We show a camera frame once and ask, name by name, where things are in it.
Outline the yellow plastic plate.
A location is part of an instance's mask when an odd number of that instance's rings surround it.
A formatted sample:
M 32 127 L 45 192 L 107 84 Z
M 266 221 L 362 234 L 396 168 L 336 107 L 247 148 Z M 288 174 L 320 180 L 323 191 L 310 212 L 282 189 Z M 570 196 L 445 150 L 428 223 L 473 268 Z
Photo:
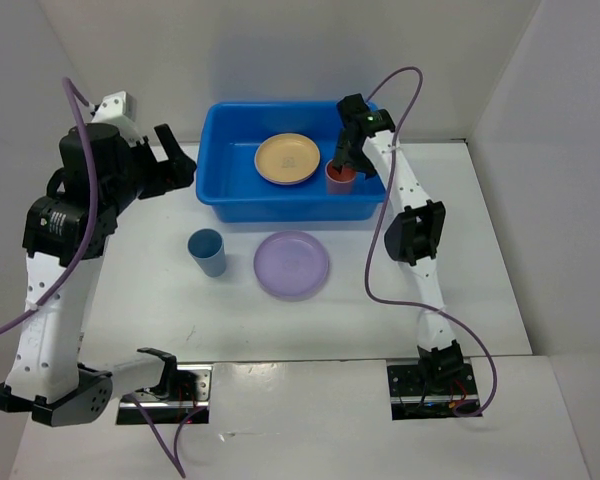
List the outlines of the yellow plastic plate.
M 320 160 L 318 146 L 308 137 L 296 133 L 269 137 L 254 155 L 256 171 L 270 183 L 304 178 L 317 170 Z

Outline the blue plastic cup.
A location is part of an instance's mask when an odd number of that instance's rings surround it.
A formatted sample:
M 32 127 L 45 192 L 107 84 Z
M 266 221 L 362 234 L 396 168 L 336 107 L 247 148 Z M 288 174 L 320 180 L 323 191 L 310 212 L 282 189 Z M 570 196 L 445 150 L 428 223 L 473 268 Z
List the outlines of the blue plastic cup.
M 194 232 L 187 242 L 187 250 L 207 276 L 216 278 L 226 271 L 224 240 L 216 230 Z

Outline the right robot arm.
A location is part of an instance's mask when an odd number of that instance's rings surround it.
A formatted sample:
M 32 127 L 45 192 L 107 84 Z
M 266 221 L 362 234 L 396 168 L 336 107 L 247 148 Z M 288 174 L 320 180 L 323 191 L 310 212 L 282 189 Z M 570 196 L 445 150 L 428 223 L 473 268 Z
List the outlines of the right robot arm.
M 411 274 L 420 296 L 417 321 L 418 380 L 429 393 L 451 386 L 464 358 L 449 321 L 437 276 L 437 250 L 446 216 L 442 202 L 423 189 L 394 138 L 395 124 L 384 109 L 374 110 L 360 94 L 336 104 L 342 129 L 335 150 L 335 168 L 351 168 L 367 179 L 377 176 L 395 217 L 383 241 L 391 260 Z

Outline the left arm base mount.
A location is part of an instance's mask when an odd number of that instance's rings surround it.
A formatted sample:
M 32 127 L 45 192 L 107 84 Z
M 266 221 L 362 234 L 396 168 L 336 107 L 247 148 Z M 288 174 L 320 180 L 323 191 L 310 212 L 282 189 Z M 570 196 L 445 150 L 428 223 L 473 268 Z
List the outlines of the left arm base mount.
M 145 387 L 129 394 L 156 425 L 207 424 L 211 398 L 212 364 L 179 363 L 169 393 Z

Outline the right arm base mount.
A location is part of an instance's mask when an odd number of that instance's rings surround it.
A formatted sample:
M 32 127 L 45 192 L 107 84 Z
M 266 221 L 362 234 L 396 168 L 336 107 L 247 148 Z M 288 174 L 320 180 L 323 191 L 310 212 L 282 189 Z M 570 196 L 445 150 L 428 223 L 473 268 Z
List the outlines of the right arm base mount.
M 481 406 L 469 362 L 446 386 L 427 387 L 415 360 L 388 362 L 386 373 L 393 421 L 471 415 Z

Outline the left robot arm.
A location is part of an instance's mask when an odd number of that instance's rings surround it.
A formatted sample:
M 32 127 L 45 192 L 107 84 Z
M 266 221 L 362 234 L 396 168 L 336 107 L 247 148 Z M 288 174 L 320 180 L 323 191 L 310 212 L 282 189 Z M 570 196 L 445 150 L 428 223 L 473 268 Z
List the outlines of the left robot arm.
M 143 347 L 112 366 L 90 368 L 80 347 L 107 242 L 135 200 L 188 188 L 196 163 L 166 124 L 155 132 L 167 157 L 148 140 L 127 141 L 111 123 L 75 126 L 60 140 L 62 167 L 25 222 L 27 293 L 24 313 L 0 327 L 20 327 L 11 371 L 0 383 L 0 411 L 28 413 L 62 427 L 99 418 L 115 398 L 146 390 L 172 397 L 182 378 L 175 355 Z

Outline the red plastic cup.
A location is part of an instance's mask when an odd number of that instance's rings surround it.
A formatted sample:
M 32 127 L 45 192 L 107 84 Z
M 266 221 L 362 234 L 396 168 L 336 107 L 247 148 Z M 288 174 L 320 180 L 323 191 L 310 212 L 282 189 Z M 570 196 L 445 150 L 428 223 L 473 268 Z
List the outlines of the red plastic cup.
M 325 167 L 326 190 L 329 195 L 348 195 L 353 191 L 357 172 L 343 166 L 340 170 L 330 160 Z

